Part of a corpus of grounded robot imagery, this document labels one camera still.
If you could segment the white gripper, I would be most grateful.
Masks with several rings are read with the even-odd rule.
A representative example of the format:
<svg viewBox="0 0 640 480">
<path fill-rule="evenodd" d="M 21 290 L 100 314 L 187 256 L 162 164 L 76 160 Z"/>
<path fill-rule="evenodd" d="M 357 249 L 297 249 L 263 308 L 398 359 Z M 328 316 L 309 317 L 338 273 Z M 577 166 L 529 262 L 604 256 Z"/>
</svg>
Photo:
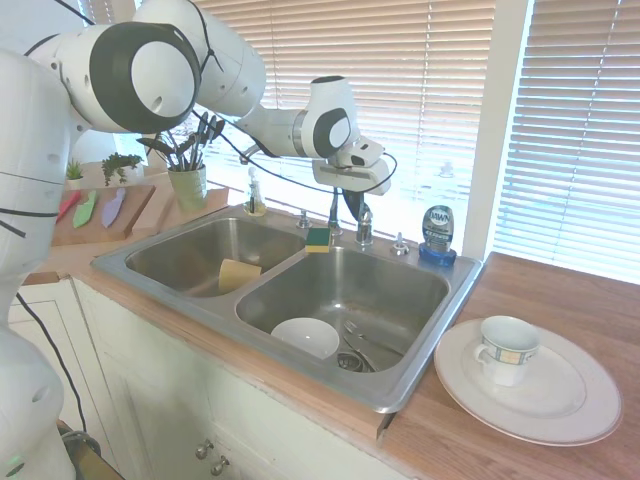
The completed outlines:
<svg viewBox="0 0 640 480">
<path fill-rule="evenodd" d="M 338 169 L 326 160 L 313 160 L 312 169 L 317 183 L 341 188 L 345 204 L 352 217 L 358 221 L 363 205 L 363 194 L 382 196 L 391 187 L 389 168 L 385 160 L 379 159 L 370 167 L 347 167 Z"/>
</svg>

